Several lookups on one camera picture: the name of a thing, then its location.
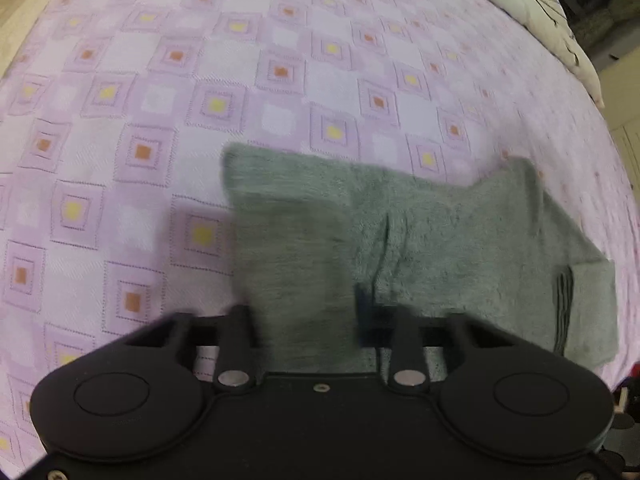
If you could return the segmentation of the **cream quilted duvet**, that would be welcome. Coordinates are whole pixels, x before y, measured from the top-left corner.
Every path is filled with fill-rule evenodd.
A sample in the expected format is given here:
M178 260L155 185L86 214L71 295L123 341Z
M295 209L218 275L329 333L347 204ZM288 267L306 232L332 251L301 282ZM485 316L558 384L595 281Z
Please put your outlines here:
M585 87L597 108L604 107L600 79L570 29L559 0L489 0L524 26Z

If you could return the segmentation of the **purple checked bed sheet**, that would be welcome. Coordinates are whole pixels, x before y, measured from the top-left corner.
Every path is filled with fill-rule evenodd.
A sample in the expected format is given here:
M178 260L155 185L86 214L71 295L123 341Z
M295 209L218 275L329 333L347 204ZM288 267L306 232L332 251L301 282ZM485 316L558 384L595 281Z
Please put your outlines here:
M530 162L615 271L639 357L639 211L600 108L489 0L51 0L1 76L1 467L51 370L239 295L232 144L470 186Z

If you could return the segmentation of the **grey-green knit pants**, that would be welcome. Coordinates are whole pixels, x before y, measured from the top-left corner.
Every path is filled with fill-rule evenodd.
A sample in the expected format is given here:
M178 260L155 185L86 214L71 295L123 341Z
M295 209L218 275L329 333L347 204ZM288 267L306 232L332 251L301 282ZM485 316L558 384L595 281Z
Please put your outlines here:
M285 372L366 372L356 313L467 313L594 370L618 349L615 271L525 159L470 186L227 148L235 287Z

